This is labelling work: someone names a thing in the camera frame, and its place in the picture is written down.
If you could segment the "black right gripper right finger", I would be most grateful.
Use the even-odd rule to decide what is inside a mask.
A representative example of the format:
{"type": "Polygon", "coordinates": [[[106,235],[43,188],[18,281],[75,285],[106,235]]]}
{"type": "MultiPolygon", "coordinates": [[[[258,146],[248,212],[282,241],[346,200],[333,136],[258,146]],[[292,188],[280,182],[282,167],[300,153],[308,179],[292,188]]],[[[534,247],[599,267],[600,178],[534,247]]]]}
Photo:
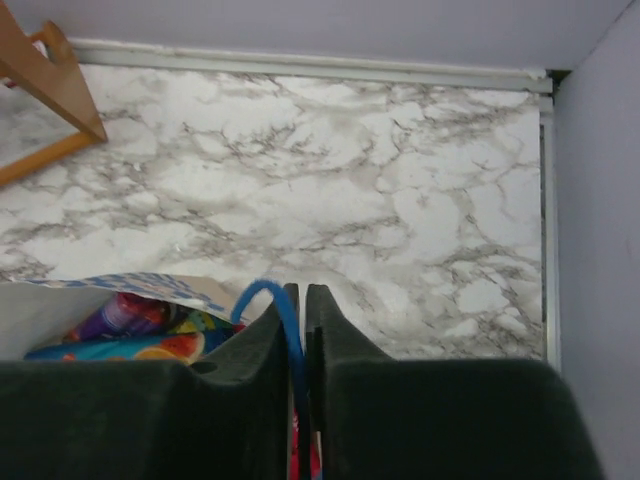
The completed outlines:
{"type": "Polygon", "coordinates": [[[314,423],[327,479],[600,479],[566,384],[529,359],[397,360],[306,294],[314,423]]]}

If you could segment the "blue gummy snack bag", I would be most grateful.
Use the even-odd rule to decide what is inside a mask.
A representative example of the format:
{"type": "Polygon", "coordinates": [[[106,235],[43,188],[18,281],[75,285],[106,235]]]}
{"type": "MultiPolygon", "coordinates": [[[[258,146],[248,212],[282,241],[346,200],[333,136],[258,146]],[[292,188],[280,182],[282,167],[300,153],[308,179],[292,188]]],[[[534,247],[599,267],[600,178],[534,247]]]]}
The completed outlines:
{"type": "Polygon", "coordinates": [[[64,343],[27,353],[35,361],[177,360],[193,364],[235,335],[234,330],[125,337],[114,340],[64,343]]]}

